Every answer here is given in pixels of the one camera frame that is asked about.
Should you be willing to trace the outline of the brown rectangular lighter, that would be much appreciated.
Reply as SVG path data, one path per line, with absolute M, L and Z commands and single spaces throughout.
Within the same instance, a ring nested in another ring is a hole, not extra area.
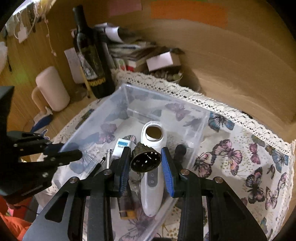
M 123 220 L 136 219 L 132 197 L 125 194 L 117 199 L 120 218 Z

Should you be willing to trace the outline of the silver metal pen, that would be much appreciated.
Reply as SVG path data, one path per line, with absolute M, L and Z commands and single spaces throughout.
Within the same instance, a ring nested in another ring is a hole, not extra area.
M 108 149 L 106 152 L 106 169 L 110 168 L 112 161 L 112 149 Z

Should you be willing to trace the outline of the small white blue box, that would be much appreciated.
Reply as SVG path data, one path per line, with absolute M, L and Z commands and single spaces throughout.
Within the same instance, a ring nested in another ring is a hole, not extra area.
M 115 147 L 113 149 L 112 152 L 112 156 L 114 158 L 120 158 L 122 153 L 123 153 L 123 149 L 125 147 L 129 147 L 131 150 L 133 150 L 136 146 L 136 138 L 134 138 L 134 136 L 127 136 L 125 138 L 119 138 L 115 144 Z

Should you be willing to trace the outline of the black shiny bell cup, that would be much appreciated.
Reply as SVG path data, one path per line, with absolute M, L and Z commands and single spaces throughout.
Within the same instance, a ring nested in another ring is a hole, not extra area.
M 137 173 L 146 173 L 154 170 L 161 163 L 161 154 L 154 148 L 138 142 L 132 151 L 130 167 Z

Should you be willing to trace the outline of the white handheld massager device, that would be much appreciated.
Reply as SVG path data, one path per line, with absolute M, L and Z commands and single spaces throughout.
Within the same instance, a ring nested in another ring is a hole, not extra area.
M 158 121 L 146 123 L 142 129 L 140 142 L 155 149 L 158 153 L 166 146 L 167 133 Z M 162 165 L 144 173 L 140 183 L 140 199 L 146 216 L 153 217 L 161 207 L 164 192 L 164 176 Z

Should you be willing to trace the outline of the pink cylindrical mug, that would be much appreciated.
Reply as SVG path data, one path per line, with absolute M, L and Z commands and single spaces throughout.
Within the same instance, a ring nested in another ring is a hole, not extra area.
M 42 114 L 47 113 L 47 108 L 59 112 L 69 104 L 70 96 L 55 67 L 50 66 L 39 73 L 36 85 L 31 97 Z

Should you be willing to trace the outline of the butterfly print lace tablecloth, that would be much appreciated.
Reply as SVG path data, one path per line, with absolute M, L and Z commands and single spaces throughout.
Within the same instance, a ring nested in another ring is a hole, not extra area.
M 53 143 L 77 144 L 83 156 L 60 167 L 52 185 L 36 195 L 41 208 L 73 176 L 85 179 L 119 138 L 140 141 L 150 121 L 166 131 L 173 153 L 187 148 L 182 166 L 198 177 L 222 177 L 260 224 L 268 240 L 279 233 L 293 188 L 294 144 L 246 114 L 185 87 L 142 73 L 115 71 L 120 90 L 76 115 Z

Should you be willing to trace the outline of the white note paper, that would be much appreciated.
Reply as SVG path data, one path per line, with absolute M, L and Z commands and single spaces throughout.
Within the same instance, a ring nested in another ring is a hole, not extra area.
M 74 47 L 67 49 L 64 51 L 64 54 L 67 58 L 71 75 L 76 84 L 83 84 L 84 83 L 84 77 L 81 72 L 81 64 L 80 60 L 76 54 L 76 50 Z

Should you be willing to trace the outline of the dark wine bottle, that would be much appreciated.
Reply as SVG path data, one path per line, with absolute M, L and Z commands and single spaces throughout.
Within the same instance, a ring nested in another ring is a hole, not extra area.
M 77 26 L 76 47 L 87 82 L 96 98 L 104 98 L 115 90 L 107 64 L 100 33 L 88 26 L 82 5 L 73 8 Z

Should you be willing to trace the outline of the stack of books and papers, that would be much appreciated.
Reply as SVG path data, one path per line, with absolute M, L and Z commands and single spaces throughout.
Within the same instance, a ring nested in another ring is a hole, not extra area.
M 161 46 L 156 42 L 146 41 L 136 32 L 110 23 L 97 24 L 94 29 L 102 37 L 107 60 L 113 68 L 131 72 L 152 72 L 148 70 L 147 59 L 166 52 L 175 53 L 179 57 L 184 54 L 180 48 Z

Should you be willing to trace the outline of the small white cardboard box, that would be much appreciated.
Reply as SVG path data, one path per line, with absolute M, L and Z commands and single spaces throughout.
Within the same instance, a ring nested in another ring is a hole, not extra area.
M 181 66 L 180 58 L 177 54 L 166 52 L 146 60 L 149 71 L 155 71 L 168 67 Z

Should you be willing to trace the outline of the pink sticky note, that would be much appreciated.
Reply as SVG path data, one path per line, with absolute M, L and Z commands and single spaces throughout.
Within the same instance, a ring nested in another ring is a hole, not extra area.
M 120 16 L 135 11 L 142 11 L 142 2 L 139 0 L 108 1 L 109 16 Z

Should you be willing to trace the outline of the orange sticky note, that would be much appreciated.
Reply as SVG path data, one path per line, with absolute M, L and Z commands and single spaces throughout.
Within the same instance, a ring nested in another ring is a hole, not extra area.
M 214 27 L 228 24 L 227 8 L 204 1 L 153 1 L 151 18 L 196 21 Z

